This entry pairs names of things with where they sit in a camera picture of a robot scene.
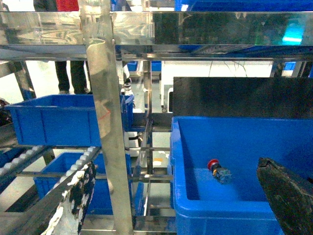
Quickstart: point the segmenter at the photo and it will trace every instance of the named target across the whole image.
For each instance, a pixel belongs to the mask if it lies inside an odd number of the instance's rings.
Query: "metal rack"
[[[175,233],[174,217],[134,217],[129,199],[130,177],[134,182],[147,182],[148,187],[171,179],[153,168],[152,133],[169,132],[172,114],[152,113],[151,61],[267,60],[276,63],[274,76],[279,63],[312,60],[313,13],[111,12],[109,0],[79,0],[79,5],[80,12],[1,12],[0,59],[88,60],[113,216],[87,216],[83,234]],[[279,32],[288,19],[303,23],[300,46],[281,44],[284,35]],[[208,20],[212,23],[201,26]],[[270,29],[275,33],[267,34]],[[181,45],[202,47],[188,51]],[[257,51],[249,50],[255,45]],[[119,58],[116,46],[121,51]],[[139,59],[144,60],[145,113],[134,115],[134,130],[144,130],[144,138],[133,175],[128,176],[119,104],[122,60]],[[109,124],[102,118],[104,107],[111,112]],[[19,217],[20,223],[27,216]]]

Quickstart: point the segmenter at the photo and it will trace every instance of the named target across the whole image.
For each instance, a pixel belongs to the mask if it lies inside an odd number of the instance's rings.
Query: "stainless steel shelf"
[[[111,12],[114,40],[127,60],[304,60],[313,58],[313,13]],[[98,21],[100,13],[86,12]],[[0,12],[2,60],[86,60],[78,12]],[[286,42],[297,22],[303,38]],[[105,40],[102,30],[93,35]],[[190,51],[186,45],[203,45]],[[256,54],[267,47],[271,53]]]

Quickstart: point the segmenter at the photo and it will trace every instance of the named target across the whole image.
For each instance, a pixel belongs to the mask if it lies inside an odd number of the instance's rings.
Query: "black pants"
[[[55,62],[55,69],[59,80],[59,90],[69,90],[69,79],[67,76],[67,62],[57,61]],[[84,61],[71,61],[70,62],[70,74],[72,77],[72,85],[75,94],[85,94],[85,88],[87,87],[86,74],[84,70]]]

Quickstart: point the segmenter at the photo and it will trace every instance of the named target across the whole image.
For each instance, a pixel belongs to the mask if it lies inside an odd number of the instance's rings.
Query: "blue bin on shelf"
[[[47,165],[42,173],[66,173],[70,167],[80,158],[81,153],[63,153],[58,158],[54,159],[49,165]],[[106,170],[104,167],[103,155],[99,156],[94,160],[94,163],[98,165],[97,173],[105,174]],[[126,155],[126,164],[128,173],[131,172],[131,158],[130,155]],[[38,190],[39,198],[42,199],[60,180],[60,178],[47,178],[47,177],[35,177],[34,182]],[[129,182],[130,192],[132,188],[131,181]],[[143,183],[140,183],[137,187],[135,195],[135,211],[136,215],[142,215],[143,212]],[[109,193],[108,181],[104,179],[96,179],[94,186],[94,193],[92,201],[88,208],[88,213],[91,214],[113,214],[112,205]]]
[[[133,123],[134,96],[121,95],[125,130]],[[48,95],[7,105],[19,144],[101,146],[92,95]],[[110,111],[104,115],[110,122]]]
[[[226,12],[290,12],[312,11],[313,3],[308,0],[178,0],[175,10],[181,11],[226,11]]]
[[[307,179],[313,173],[313,120],[174,117],[174,207],[178,235],[282,235],[259,184],[260,157]],[[219,159],[233,179],[207,169]]]
[[[138,61],[131,61],[127,64],[128,71],[129,72],[134,72],[137,69]]]
[[[161,71],[162,62],[161,61],[152,61],[152,72]]]

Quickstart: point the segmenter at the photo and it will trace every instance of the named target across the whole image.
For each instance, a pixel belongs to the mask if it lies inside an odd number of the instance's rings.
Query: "reflective metal surface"
[[[148,174],[153,173],[153,155],[150,147],[152,147],[152,66],[151,61],[143,61],[143,83],[145,95],[145,113],[147,121],[147,129],[145,132],[146,150],[145,157],[147,159]]]
[[[119,45],[313,46],[312,12],[113,12],[112,19]]]
[[[109,0],[79,0],[116,234],[133,234]]]
[[[82,45],[78,12],[0,12],[0,45]]]

